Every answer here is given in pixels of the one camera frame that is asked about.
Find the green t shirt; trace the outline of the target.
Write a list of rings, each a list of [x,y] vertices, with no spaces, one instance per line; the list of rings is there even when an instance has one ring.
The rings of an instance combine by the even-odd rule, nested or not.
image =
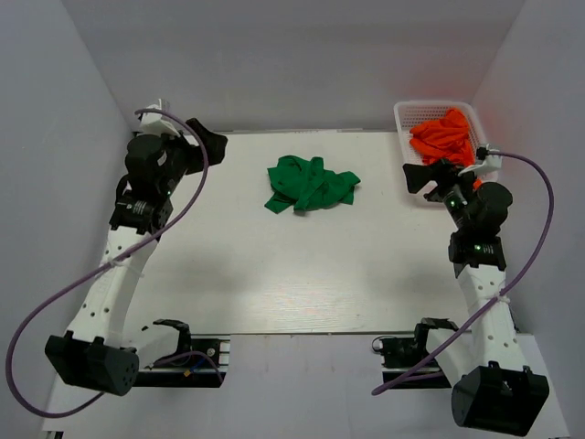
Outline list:
[[[305,160],[284,155],[267,171],[273,193],[264,207],[275,214],[289,207],[305,212],[338,204],[352,205],[355,189],[361,183],[351,171],[336,173],[325,169],[321,156]]]

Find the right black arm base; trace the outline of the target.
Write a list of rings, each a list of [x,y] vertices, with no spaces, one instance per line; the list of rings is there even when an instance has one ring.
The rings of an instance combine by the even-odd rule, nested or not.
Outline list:
[[[381,357],[383,382],[394,380],[428,355],[426,342],[432,329],[446,329],[455,332],[458,327],[448,319],[422,318],[410,335],[385,335],[376,337],[371,347],[375,354]],[[431,375],[424,380],[413,380],[409,377],[396,387],[397,390],[428,390],[450,389],[451,385],[442,373],[436,359],[432,360],[414,377]]]

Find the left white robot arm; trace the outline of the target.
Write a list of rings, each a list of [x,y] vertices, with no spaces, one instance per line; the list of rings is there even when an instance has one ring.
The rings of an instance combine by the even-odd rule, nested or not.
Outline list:
[[[146,262],[171,214],[171,196],[187,175],[217,165],[228,139],[187,120],[190,137],[167,122],[146,124],[127,145],[126,173],[116,189],[104,273],[97,275],[80,311],[62,337],[52,336],[45,353],[68,385],[123,396],[140,369],[159,359],[182,365],[193,354],[188,324],[158,319],[124,337],[123,327]]]

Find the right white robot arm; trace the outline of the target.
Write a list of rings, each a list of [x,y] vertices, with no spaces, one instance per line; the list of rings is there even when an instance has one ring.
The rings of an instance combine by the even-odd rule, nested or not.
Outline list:
[[[452,417],[458,426],[525,437],[545,405],[549,385],[526,361],[504,292],[506,262],[499,232],[513,196],[499,183],[479,183],[474,172],[447,160],[406,164],[403,171],[411,194],[435,185],[425,199],[441,203],[456,226],[448,256],[472,321],[462,326],[472,333],[467,347],[454,323],[422,320],[413,355],[426,365],[438,363],[452,387]]]

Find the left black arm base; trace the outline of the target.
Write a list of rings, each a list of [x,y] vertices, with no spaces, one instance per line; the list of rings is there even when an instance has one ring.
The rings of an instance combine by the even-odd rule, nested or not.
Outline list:
[[[218,389],[228,372],[230,337],[193,334],[179,320],[158,319],[122,345],[139,358],[135,388]]]

